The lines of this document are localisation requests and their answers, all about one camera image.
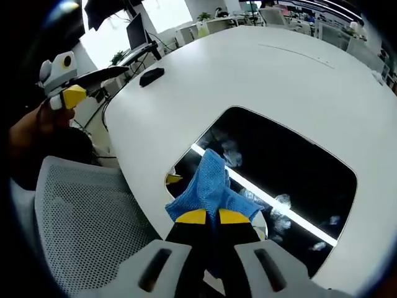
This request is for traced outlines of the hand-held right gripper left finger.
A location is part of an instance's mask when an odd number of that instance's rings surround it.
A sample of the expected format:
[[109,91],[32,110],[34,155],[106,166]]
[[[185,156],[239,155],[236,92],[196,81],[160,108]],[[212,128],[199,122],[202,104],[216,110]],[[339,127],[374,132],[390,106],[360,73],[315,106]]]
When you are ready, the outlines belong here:
[[124,261],[102,297],[186,297],[200,288],[211,226],[205,209],[179,216],[165,240],[154,240]]

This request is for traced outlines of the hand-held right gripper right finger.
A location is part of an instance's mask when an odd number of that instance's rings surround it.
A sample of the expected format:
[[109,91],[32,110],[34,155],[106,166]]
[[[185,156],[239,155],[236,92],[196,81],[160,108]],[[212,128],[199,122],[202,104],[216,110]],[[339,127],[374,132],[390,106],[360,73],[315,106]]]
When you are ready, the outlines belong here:
[[218,248],[226,297],[310,297],[305,265],[271,240],[261,241],[250,220],[220,209]]

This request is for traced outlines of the person's left hand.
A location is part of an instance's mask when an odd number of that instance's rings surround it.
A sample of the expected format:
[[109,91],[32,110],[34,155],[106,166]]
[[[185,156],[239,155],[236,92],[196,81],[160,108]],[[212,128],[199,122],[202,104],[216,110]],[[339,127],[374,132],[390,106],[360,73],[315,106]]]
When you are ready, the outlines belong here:
[[74,109],[52,110],[47,106],[40,106],[36,121],[38,130],[42,133],[50,133],[58,128],[67,128],[75,115]]

